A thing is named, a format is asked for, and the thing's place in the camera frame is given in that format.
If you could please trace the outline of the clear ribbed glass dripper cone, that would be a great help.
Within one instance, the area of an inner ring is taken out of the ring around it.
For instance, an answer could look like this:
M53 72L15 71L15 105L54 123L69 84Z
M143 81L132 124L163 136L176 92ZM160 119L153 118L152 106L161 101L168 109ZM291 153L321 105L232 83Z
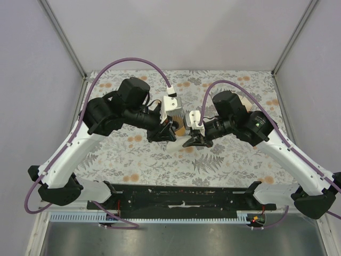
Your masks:
M173 115L172 118L172 127L175 130L179 130L184 127L184 117L181 115Z

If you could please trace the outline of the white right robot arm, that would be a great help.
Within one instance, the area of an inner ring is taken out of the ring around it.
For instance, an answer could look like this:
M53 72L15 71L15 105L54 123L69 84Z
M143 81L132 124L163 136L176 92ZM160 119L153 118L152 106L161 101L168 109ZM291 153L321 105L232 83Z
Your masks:
M253 182L243 200L248 209L266 204L294 206L311 219L328 212L340 189L340 173L319 167L262 111L248 111L237 94L223 91L213 97L213 104L218 115L209 122L200 120L198 110L185 114L184 124L190 133L183 147L212 147L214 139L233 134L270 156L296 180L291 185Z

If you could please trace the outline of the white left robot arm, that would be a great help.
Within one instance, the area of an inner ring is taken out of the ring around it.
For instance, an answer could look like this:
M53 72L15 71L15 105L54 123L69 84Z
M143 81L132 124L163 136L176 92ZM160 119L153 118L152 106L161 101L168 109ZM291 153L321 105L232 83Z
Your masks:
M147 131L149 142L175 141L172 118L167 114L177 107L174 88L167 88L154 110L150 110L150 86L135 77L122 81L118 90L90 100L78 123L64 143L43 165L33 165L28 173L39 184L41 199L65 206L74 201L96 201L105 209L113 209L117 196L107 181L78 178L75 169L87 154L113 131L128 124Z

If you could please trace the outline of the white paper coffee filter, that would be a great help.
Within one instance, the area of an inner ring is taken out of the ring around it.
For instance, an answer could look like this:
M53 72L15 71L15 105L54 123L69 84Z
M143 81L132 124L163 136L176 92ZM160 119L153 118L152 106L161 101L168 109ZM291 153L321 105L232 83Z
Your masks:
M176 137L176 141L174 142L168 142L166 151L168 153L173 153L176 151L179 151L183 149L183 145L190 139L191 137L189 135L183 136L183 137Z

